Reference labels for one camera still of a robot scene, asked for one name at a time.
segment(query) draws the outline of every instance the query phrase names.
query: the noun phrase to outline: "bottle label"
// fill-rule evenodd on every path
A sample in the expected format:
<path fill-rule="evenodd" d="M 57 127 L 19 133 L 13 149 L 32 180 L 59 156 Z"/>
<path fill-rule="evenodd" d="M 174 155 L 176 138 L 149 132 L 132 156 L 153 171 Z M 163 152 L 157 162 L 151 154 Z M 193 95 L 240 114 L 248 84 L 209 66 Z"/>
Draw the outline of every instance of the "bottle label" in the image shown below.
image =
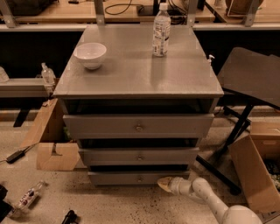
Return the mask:
<path fill-rule="evenodd" d="M 164 56 L 167 53 L 170 27 L 170 24 L 155 22 L 152 45 L 153 53 L 157 56 Z"/>

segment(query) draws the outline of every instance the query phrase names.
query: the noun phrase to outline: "cabinet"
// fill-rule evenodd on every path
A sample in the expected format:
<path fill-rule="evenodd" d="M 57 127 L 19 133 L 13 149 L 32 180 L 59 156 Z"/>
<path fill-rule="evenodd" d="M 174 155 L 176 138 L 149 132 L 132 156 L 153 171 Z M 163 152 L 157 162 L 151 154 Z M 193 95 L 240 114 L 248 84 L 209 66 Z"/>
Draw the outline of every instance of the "cabinet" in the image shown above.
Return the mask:
<path fill-rule="evenodd" d="M 78 45 L 103 43 L 105 62 L 87 70 L 71 57 L 54 91 L 94 185 L 187 178 L 214 119 L 223 92 L 193 30 L 173 26 L 164 58 L 151 40 L 151 25 L 90 25 Z"/>

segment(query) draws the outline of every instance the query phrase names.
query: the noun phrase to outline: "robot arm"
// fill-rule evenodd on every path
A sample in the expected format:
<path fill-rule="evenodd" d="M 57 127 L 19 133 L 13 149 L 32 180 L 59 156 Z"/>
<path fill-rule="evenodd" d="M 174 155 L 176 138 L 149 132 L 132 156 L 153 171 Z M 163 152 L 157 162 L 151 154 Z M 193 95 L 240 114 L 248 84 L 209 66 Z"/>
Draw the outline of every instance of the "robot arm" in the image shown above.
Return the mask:
<path fill-rule="evenodd" d="M 203 178 L 191 182 L 179 177 L 166 177 L 157 183 L 169 193 L 185 195 L 198 203 L 207 203 L 219 224 L 262 224 L 258 216 L 245 206 L 228 208 Z"/>

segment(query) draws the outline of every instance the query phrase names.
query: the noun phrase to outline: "open cardboard box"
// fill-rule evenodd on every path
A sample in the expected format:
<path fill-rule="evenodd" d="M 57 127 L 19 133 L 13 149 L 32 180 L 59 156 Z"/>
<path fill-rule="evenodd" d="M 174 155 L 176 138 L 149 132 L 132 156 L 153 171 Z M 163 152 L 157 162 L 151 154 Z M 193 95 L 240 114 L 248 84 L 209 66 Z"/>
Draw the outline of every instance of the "open cardboard box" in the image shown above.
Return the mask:
<path fill-rule="evenodd" d="M 255 213 L 280 211 L 280 193 L 265 167 L 265 158 L 280 158 L 280 123 L 252 122 L 250 135 L 229 146 L 248 206 Z"/>
<path fill-rule="evenodd" d="M 71 171 L 79 165 L 78 145 L 64 140 L 64 126 L 63 112 L 57 99 L 41 107 L 21 144 L 21 148 L 38 144 L 37 169 Z"/>

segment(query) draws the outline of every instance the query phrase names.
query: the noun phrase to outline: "floor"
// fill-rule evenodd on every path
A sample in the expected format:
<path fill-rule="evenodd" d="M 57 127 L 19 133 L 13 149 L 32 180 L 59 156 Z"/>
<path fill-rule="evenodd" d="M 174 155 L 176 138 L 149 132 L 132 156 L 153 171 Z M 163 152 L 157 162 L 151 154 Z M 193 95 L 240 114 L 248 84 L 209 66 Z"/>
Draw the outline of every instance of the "floor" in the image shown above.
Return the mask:
<path fill-rule="evenodd" d="M 213 125 L 203 139 L 199 154 L 209 158 L 219 149 L 235 125 L 236 119 L 216 108 Z M 36 116 L 33 110 L 23 125 L 13 128 L 18 111 L 0 112 L 0 160 L 5 159 L 25 139 L 25 135 Z M 280 122 L 280 113 L 269 107 L 257 107 L 251 121 Z M 42 196 L 35 200 L 28 213 L 16 219 L 5 218 L 3 224 L 12 223 L 61 223 L 69 209 L 78 214 L 80 224 L 118 223 L 163 223 L 163 224 L 216 224 L 217 221 L 207 205 L 197 204 L 187 197 L 175 196 L 154 186 L 92 186 L 85 169 L 74 171 L 39 171 L 36 169 L 36 146 L 15 164 L 0 163 L 0 184 L 7 188 L 5 198 L 17 203 L 25 192 L 43 179 Z M 229 155 L 220 160 L 220 170 L 235 183 L 238 178 Z M 209 181 L 214 192 L 230 207 L 246 206 L 243 194 L 231 195 L 228 187 L 214 175 L 195 162 L 190 179 L 201 176 Z M 280 223 L 273 220 L 271 224 Z"/>

